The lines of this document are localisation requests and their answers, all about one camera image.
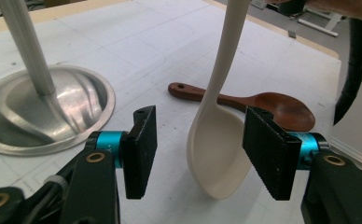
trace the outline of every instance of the wooden spoon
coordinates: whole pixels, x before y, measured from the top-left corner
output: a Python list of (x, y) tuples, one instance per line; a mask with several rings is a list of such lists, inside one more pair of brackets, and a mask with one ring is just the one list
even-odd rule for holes
[[(205, 93), (204, 89), (179, 82), (171, 83), (168, 91), (176, 98), (197, 102), (202, 100)], [(278, 92), (263, 92), (249, 97), (219, 94), (217, 102), (242, 112), (248, 105), (268, 110), (273, 113), (273, 120), (286, 131), (308, 132), (315, 124), (312, 111), (303, 102)]]

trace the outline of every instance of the white ladle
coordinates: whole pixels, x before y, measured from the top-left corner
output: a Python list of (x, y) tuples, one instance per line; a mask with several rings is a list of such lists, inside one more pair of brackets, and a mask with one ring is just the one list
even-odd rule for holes
[(228, 198), (251, 168), (242, 148), (244, 124), (216, 103), (243, 30), (249, 0), (229, 0), (213, 74), (188, 135), (194, 178), (213, 198)]

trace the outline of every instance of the black object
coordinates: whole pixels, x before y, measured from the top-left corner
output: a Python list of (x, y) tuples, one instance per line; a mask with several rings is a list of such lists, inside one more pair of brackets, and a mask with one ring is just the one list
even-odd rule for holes
[(306, 0), (291, 0), (289, 2), (280, 3), (278, 12), (286, 16), (294, 16), (303, 11)]
[(141, 108), (133, 118), (129, 133), (120, 132), (120, 140), (110, 139), (119, 145), (117, 153), (99, 147), (107, 132), (94, 132), (84, 149), (52, 176), (59, 181), (51, 179), (28, 199), (20, 189), (1, 188), (0, 224), (120, 223), (115, 163), (121, 160), (126, 197), (141, 199), (158, 145), (156, 107)]
[[(317, 150), (301, 211), (308, 224), (362, 224), (362, 172), (348, 159), (328, 149), (314, 133)], [(272, 121), (270, 112), (247, 108), (244, 150), (275, 200), (288, 200), (298, 163), (300, 142)]]
[(346, 82), (336, 103), (334, 124), (337, 124), (358, 93), (362, 82), (362, 21), (350, 18), (350, 52)]

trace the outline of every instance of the spoon handle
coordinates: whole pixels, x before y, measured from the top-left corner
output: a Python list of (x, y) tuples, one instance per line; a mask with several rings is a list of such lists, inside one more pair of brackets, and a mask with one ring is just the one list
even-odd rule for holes
[[(178, 99), (197, 102), (200, 102), (202, 100), (205, 93), (204, 89), (180, 82), (171, 83), (168, 87), (168, 91), (172, 96)], [(220, 105), (227, 105), (242, 112), (245, 112), (245, 98), (219, 94), (216, 102)]]

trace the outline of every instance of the metal ladle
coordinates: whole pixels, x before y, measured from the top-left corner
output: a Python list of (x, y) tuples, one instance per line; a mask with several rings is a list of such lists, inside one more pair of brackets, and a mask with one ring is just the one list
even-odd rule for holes
[(0, 9), (27, 69), (0, 80), (0, 152), (42, 155), (86, 140), (114, 110), (111, 86), (87, 69), (48, 68), (25, 1)]
[(213, 198), (229, 197), (251, 167), (242, 148), (244, 123), (216, 103), (243, 30), (249, 0), (229, 0), (216, 63), (188, 135), (188, 166)]

